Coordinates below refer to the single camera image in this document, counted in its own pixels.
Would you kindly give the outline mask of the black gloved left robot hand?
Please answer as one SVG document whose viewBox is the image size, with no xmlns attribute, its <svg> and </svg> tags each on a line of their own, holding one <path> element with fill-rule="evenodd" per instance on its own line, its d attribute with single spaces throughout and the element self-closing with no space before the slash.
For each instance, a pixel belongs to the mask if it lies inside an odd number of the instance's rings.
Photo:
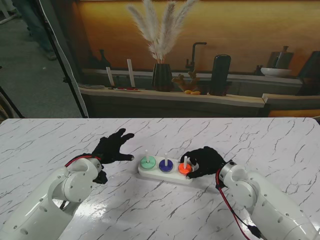
<svg viewBox="0 0 320 240">
<path fill-rule="evenodd" d="M 127 133 L 126 129 L 121 128 L 108 137 L 102 137 L 98 145 L 91 153 L 92 156 L 98 157 L 101 164 L 111 164 L 120 161 L 132 161 L 135 157 L 131 154 L 120 153 L 120 148 L 128 140 L 132 139 L 135 134 Z"/>
</svg>

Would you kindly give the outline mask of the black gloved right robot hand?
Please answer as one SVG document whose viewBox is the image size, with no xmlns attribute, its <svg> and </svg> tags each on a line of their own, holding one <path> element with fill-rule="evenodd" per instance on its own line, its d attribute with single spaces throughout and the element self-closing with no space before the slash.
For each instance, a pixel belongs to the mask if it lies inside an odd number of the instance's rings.
<svg viewBox="0 0 320 240">
<path fill-rule="evenodd" d="M 180 163 L 184 162 L 185 157 L 189 158 L 194 166 L 198 166 L 197 170 L 186 175 L 190 179 L 216 174 L 226 164 L 222 156 L 209 146 L 186 152 L 180 158 Z"/>
</svg>

